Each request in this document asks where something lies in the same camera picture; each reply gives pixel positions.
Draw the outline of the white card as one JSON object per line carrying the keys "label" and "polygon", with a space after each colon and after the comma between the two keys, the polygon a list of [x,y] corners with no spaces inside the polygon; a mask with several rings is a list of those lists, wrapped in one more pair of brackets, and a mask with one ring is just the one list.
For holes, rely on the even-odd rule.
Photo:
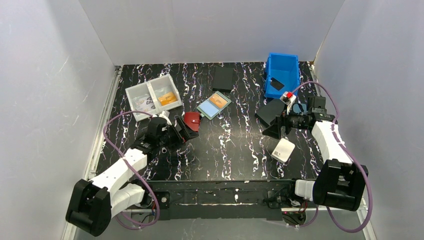
{"label": "white card", "polygon": [[271,153],[271,157],[278,162],[286,163],[292,152],[295,149],[295,144],[285,138],[281,138]]}

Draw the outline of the aluminium frame rail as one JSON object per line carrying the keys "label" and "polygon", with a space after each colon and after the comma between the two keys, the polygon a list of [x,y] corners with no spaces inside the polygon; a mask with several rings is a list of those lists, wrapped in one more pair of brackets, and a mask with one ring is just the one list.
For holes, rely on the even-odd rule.
{"label": "aluminium frame rail", "polygon": [[118,88],[119,79],[122,74],[122,70],[123,70],[122,65],[115,66],[114,77],[112,79],[111,86],[107,94],[107,98],[106,98],[104,108],[102,110],[99,126],[97,128],[94,142],[89,154],[88,163],[87,163],[84,175],[82,177],[84,180],[88,180],[96,175],[96,170],[97,170],[97,166],[99,162],[99,154],[102,150],[102,145],[104,141],[103,127],[106,124],[106,122],[110,119],[110,115],[112,112],[114,99],[116,96],[116,91]]}

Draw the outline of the patterned card in tray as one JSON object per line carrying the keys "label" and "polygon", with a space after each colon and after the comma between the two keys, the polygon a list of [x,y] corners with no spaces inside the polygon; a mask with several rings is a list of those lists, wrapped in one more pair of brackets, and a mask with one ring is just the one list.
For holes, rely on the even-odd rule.
{"label": "patterned card in tray", "polygon": [[148,94],[135,97],[133,102],[136,111],[149,112],[156,109],[152,97]]}

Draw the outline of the black wallet at back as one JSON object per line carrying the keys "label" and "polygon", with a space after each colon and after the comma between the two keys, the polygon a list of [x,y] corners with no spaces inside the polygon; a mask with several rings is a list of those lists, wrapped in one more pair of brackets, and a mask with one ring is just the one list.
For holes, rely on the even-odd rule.
{"label": "black wallet at back", "polygon": [[212,81],[212,90],[230,93],[234,88],[233,74],[233,68],[220,66],[216,67]]}

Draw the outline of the blue snap wallet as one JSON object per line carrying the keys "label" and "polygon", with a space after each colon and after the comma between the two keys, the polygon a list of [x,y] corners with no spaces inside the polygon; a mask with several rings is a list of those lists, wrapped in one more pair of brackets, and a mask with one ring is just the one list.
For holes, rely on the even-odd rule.
{"label": "blue snap wallet", "polygon": [[291,110],[295,114],[306,114],[308,112],[307,105],[304,103],[294,103]]}

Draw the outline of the dark grey flat wallet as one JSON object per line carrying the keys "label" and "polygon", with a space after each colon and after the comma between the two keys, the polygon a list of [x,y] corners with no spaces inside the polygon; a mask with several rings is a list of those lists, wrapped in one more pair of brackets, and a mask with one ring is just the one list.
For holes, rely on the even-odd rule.
{"label": "dark grey flat wallet", "polygon": [[256,111],[255,117],[262,125],[269,127],[272,121],[275,120],[276,116],[282,114],[282,112],[285,110],[285,107],[285,103],[283,103],[280,99],[273,99],[266,105],[260,107]]}

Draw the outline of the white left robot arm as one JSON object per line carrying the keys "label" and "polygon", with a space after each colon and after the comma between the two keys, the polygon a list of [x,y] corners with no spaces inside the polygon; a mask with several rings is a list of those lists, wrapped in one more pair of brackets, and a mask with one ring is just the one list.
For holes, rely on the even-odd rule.
{"label": "white left robot arm", "polygon": [[103,173],[89,180],[81,179],[74,185],[65,220],[97,237],[107,229],[113,217],[142,203],[145,195],[151,196],[156,207],[154,215],[159,218],[158,198],[139,171],[158,154],[178,149],[198,136],[180,116],[176,118],[176,125],[166,116],[152,117],[147,130],[120,154],[119,160]]}

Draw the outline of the green open card wallet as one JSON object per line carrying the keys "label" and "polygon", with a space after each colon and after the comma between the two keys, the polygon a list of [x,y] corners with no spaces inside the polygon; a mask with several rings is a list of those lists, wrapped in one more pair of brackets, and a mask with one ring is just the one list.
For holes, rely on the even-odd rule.
{"label": "green open card wallet", "polygon": [[203,101],[196,109],[203,117],[212,120],[221,113],[232,101],[219,91],[215,91],[209,98]]}

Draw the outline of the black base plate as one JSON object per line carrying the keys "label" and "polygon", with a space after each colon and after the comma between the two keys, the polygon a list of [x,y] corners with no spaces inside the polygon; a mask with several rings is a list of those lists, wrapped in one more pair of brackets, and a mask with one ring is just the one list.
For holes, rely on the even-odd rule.
{"label": "black base plate", "polygon": [[300,214],[316,205],[294,194],[294,181],[274,180],[152,180],[161,221],[180,219],[266,219],[281,221],[288,212]]}

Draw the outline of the orange card in tray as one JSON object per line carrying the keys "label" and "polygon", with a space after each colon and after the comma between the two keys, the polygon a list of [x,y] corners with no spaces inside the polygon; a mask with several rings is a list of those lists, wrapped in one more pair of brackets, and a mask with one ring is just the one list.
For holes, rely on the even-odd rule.
{"label": "orange card in tray", "polygon": [[176,95],[172,91],[170,91],[170,92],[158,97],[158,101],[162,106],[166,106],[168,104],[177,102],[178,98],[176,97]]}

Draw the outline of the clear two-compartment tray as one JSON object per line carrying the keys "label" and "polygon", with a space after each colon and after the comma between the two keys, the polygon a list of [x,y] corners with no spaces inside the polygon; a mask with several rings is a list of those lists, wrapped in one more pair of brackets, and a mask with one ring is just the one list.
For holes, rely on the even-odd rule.
{"label": "clear two-compartment tray", "polygon": [[[135,86],[128,87],[125,89],[125,92],[129,101],[130,109],[134,112],[133,116],[135,117],[135,120],[137,122],[147,119],[149,116],[146,114],[143,114],[144,111],[137,111],[135,109],[133,99],[136,97],[145,96],[145,95],[150,95],[152,97],[153,103],[155,105],[155,109],[152,111],[146,112],[151,115],[158,115],[162,111],[165,111],[165,110],[170,111],[172,109],[175,109],[183,105],[181,97],[180,97],[180,93],[177,90],[174,80],[170,74],[166,74],[164,76],[160,76],[152,80],[148,80],[144,83],[140,83]],[[170,103],[168,105],[162,106],[158,100],[158,97],[161,97],[168,92],[173,92],[177,97],[177,101]]]}

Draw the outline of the black card in bin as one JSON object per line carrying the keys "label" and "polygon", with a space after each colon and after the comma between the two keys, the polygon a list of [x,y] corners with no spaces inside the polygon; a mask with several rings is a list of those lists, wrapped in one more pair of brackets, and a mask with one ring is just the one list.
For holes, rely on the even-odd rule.
{"label": "black card in bin", "polygon": [[276,78],[274,78],[274,77],[272,77],[271,79],[270,79],[270,86],[272,87],[272,88],[274,88],[276,91],[280,91],[280,90],[282,90],[284,87],[285,87],[285,85],[283,84],[283,83],[281,83],[280,81],[278,81]]}

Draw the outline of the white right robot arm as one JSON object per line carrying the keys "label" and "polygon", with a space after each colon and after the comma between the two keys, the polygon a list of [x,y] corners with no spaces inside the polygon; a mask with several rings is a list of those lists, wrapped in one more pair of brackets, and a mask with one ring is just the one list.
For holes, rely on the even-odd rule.
{"label": "white right robot arm", "polygon": [[292,129],[308,130],[315,139],[324,164],[315,180],[294,179],[290,195],[318,205],[356,211],[366,188],[366,166],[357,166],[343,150],[335,116],[327,113],[326,98],[308,98],[307,113],[288,110],[275,116],[262,134],[282,140]]}

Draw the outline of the red card holder wallet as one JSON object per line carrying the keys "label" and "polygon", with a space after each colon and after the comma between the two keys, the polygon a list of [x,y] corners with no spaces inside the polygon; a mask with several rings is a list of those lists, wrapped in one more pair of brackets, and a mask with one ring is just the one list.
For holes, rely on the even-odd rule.
{"label": "red card holder wallet", "polygon": [[199,112],[186,112],[183,116],[183,121],[192,131],[198,132],[201,118],[202,117]]}

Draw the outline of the blue plastic bin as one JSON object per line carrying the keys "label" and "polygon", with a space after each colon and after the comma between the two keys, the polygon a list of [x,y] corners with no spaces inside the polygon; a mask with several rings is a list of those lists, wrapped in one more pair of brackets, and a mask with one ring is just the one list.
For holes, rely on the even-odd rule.
{"label": "blue plastic bin", "polygon": [[[264,97],[278,99],[284,92],[298,94],[295,90],[300,85],[299,59],[297,55],[271,52],[264,69]],[[280,81],[285,87],[277,91],[270,86],[271,78]]]}

